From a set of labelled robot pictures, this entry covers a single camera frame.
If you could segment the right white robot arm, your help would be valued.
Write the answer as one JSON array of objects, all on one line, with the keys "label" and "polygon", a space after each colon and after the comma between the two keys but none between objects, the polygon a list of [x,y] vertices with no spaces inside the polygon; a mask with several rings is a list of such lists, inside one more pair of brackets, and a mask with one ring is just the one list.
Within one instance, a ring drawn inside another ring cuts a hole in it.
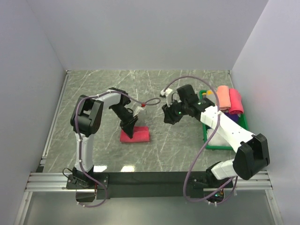
[{"label": "right white robot arm", "polygon": [[217,187],[223,180],[236,176],[248,180],[270,164],[268,142],[264,135],[254,135],[242,128],[219,111],[212,101],[200,99],[190,84],[176,92],[179,100],[173,99],[174,91],[170,88],[160,92],[166,98],[162,107],[164,123],[174,125],[184,115],[194,117],[223,137],[236,153],[234,159],[217,162],[206,170],[209,186]]}]

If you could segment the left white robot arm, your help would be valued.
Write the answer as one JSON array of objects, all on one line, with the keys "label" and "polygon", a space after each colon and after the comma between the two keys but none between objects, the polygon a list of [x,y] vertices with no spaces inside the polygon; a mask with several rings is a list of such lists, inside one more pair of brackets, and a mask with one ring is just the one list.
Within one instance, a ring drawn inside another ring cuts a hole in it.
[{"label": "left white robot arm", "polygon": [[81,95],[78,98],[70,119],[77,138],[77,156],[72,174],[83,188],[94,184],[93,142],[94,134],[100,128],[103,110],[111,109],[120,119],[122,131],[130,139],[133,138],[138,117],[126,108],[130,102],[128,93],[117,88],[110,88],[95,96]]}]

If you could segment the red towel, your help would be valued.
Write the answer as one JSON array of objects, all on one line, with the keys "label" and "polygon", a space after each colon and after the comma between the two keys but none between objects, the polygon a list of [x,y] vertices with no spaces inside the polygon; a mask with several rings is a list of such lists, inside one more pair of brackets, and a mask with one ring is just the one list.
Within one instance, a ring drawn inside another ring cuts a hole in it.
[{"label": "red towel", "polygon": [[129,136],[122,130],[120,134],[121,143],[147,143],[150,142],[150,132],[147,126],[135,126],[133,137]]}]

